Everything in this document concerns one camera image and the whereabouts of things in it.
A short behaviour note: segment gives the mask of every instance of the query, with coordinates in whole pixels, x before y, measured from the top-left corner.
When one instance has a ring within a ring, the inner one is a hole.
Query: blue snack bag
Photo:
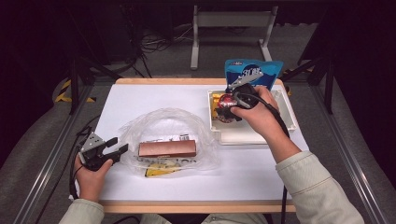
[[[259,73],[262,73],[262,76],[249,83],[252,86],[266,86],[268,90],[271,90],[276,78],[279,76],[282,66],[283,62],[281,61],[262,62],[250,59],[227,60],[224,66],[225,77],[227,79],[226,92],[231,91],[228,89],[228,86],[233,84],[239,77],[258,75]]]

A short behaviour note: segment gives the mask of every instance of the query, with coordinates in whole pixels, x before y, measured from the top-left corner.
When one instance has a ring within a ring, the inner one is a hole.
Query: clear plastic bag
[[[210,170],[219,166],[217,142],[201,118],[178,108],[162,108],[125,124],[121,129],[120,142],[129,144],[120,162],[143,175],[153,164],[170,169]],[[138,156],[141,142],[195,140],[196,156],[190,158],[142,158]]]

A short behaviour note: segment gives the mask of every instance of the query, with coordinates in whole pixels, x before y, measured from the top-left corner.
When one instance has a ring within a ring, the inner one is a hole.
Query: dark gray floor
[[[314,25],[300,25],[275,27],[269,44],[273,60],[285,63],[284,69],[293,68],[301,55],[306,42],[315,29]],[[209,30],[201,33],[200,62],[197,71],[190,70],[191,42],[171,46],[165,51],[147,54],[148,67],[155,77],[224,77],[224,61],[231,58],[251,58],[262,60],[261,51],[256,39],[260,31],[247,29],[241,35],[235,35],[224,30]],[[229,38],[220,43],[218,40]],[[144,71],[141,62],[137,68]],[[126,77],[137,77],[133,71],[123,73]],[[349,200],[358,208],[366,223],[374,223],[361,200],[350,173],[340,156],[339,146],[326,123],[326,115],[319,109],[318,101],[313,95],[312,88],[306,83],[287,83],[290,85],[291,104],[302,128],[304,138],[321,162],[329,169],[335,179],[346,192]],[[91,118],[99,115],[110,90],[109,83],[97,82],[90,94],[96,97],[96,103],[86,103],[78,116],[76,125],[66,138],[62,155],[51,173],[49,182],[43,191],[35,210],[28,223],[35,219],[48,198],[58,175],[66,162],[68,152],[74,140],[74,134],[79,131]],[[361,169],[363,170],[377,199],[378,205],[386,215],[389,223],[396,223],[393,209],[396,207],[396,192],[385,175],[376,164],[369,148],[364,143],[359,129],[351,116],[347,104],[338,87],[334,87],[332,108],[334,117],[341,129],[346,143],[351,148]],[[0,171],[0,223],[12,223],[20,211],[26,196],[35,179],[56,143],[70,109],[69,103],[56,103],[47,114],[40,118],[29,129],[21,141],[15,146],[7,162]],[[68,167],[65,175],[55,190],[40,223],[56,223],[66,211],[70,201],[67,187]],[[103,223],[114,223],[126,215],[106,215]],[[279,223],[279,215],[274,215]],[[294,214],[288,214],[288,223],[298,223]]]

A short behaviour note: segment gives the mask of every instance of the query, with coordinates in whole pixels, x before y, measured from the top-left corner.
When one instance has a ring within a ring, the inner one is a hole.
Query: copper-colored rectangular block
[[[171,142],[140,143],[139,157],[195,157],[197,155],[194,140]]]

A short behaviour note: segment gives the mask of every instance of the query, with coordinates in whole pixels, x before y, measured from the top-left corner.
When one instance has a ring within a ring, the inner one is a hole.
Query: white plastic container
[[[208,91],[208,103],[210,120],[210,129],[214,134],[214,138],[222,145],[250,145],[250,144],[266,144],[265,139],[261,135],[253,131],[248,123],[242,119],[241,121],[233,121],[231,123],[223,123],[219,120],[213,120],[211,116],[212,102],[214,93],[224,93],[224,91],[212,90]],[[281,85],[274,85],[271,93],[276,99],[279,106],[280,117],[285,121],[289,132],[293,132],[297,127],[297,119],[295,118],[291,107],[288,94]]]

